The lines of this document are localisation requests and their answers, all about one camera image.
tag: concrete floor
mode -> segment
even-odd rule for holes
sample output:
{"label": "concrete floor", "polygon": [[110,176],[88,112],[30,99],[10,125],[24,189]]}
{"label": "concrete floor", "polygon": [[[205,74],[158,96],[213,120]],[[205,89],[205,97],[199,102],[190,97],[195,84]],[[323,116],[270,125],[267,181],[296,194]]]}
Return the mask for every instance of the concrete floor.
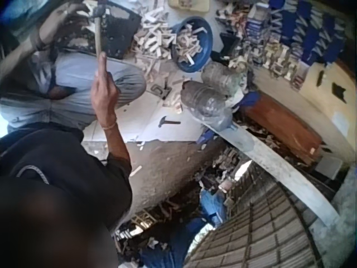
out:
{"label": "concrete floor", "polygon": [[[83,142],[87,152],[99,160],[108,155],[106,145],[106,142]],[[190,142],[152,141],[145,143],[142,151],[136,143],[127,143],[133,171],[142,166],[130,177],[133,204],[128,217],[177,193],[200,165],[218,156],[224,147],[221,138],[210,141],[203,151],[201,145]]]}
{"label": "concrete floor", "polygon": [[340,218],[331,226],[317,219],[310,227],[315,245],[326,268],[341,267],[356,250],[356,166],[351,166],[331,204]]}

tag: bracelet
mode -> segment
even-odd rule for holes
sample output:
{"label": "bracelet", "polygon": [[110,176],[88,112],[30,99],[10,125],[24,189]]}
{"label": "bracelet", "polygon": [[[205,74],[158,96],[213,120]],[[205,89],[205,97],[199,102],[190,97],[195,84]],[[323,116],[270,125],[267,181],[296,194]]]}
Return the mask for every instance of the bracelet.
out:
{"label": "bracelet", "polygon": [[111,130],[112,128],[114,128],[115,126],[118,126],[118,124],[115,122],[114,124],[112,124],[110,127],[103,127],[102,126],[102,129],[103,130]]}

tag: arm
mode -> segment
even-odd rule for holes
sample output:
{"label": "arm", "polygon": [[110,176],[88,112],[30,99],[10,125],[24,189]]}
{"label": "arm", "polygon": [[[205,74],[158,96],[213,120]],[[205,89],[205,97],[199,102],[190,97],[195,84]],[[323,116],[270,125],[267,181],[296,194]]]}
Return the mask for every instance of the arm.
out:
{"label": "arm", "polygon": [[[81,27],[82,25],[86,25],[88,23],[87,18],[76,15],[76,12],[81,10],[87,11],[88,9],[84,4],[65,3],[54,10],[37,33],[35,43],[38,44],[33,44],[31,39],[28,37],[23,43],[20,44],[20,46],[18,46],[0,62],[0,85],[20,62],[31,56],[36,51],[36,46],[43,48],[44,46],[50,44],[54,40],[60,27],[69,17],[76,24],[75,26]],[[62,34],[66,34],[66,30],[73,30],[73,28],[73,25],[65,27],[65,29],[62,30]]]}
{"label": "arm", "polygon": [[98,73],[91,89],[91,101],[99,124],[102,126],[108,142],[109,158],[126,160],[130,165],[130,156],[117,125],[115,106],[119,90],[113,77],[107,72],[107,56],[101,53],[98,61]]}
{"label": "arm", "polygon": [[21,43],[14,51],[12,51],[5,59],[0,62],[0,85],[4,79],[15,69],[15,67],[24,59],[35,52],[30,38]]}
{"label": "arm", "polygon": [[130,163],[129,152],[120,134],[118,125],[110,130],[104,130],[104,133],[107,138],[109,153],[111,153],[115,159],[125,159]]}

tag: light blue pants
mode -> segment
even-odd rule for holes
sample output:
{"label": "light blue pants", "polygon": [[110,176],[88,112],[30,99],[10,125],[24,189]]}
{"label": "light blue pants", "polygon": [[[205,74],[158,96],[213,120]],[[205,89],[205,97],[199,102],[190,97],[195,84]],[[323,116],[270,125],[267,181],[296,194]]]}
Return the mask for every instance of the light blue pants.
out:
{"label": "light blue pants", "polygon": [[[12,81],[1,85],[0,114],[8,121],[9,129],[36,122],[54,122],[83,130],[95,120],[90,89],[98,69],[96,57],[77,52],[63,53],[57,57],[54,66],[29,66],[32,66],[31,70],[16,70]],[[108,59],[107,70],[120,90],[117,108],[139,98],[146,90],[144,75],[136,66]],[[28,81],[28,87],[24,87],[27,71],[32,72],[35,83]],[[46,99],[38,94],[50,89],[49,80],[54,74],[55,84],[74,88],[73,94],[61,100]]]}

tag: hand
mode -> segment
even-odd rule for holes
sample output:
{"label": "hand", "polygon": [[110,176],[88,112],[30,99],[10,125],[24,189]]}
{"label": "hand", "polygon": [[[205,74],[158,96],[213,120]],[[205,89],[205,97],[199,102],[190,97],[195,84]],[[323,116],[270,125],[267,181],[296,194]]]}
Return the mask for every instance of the hand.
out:
{"label": "hand", "polygon": [[88,18],[78,15],[77,11],[89,12],[85,4],[65,3],[59,8],[55,9],[40,28],[40,39],[42,42],[45,45],[51,43],[54,40],[55,35],[58,33],[60,27],[69,20],[71,20],[72,23],[68,28],[70,28],[72,31],[74,30],[74,24],[80,27],[88,25]]}
{"label": "hand", "polygon": [[117,121],[115,106],[119,90],[114,84],[111,73],[107,72],[107,56],[104,52],[100,54],[98,65],[98,72],[95,74],[91,88],[91,105],[100,125],[110,127]]}

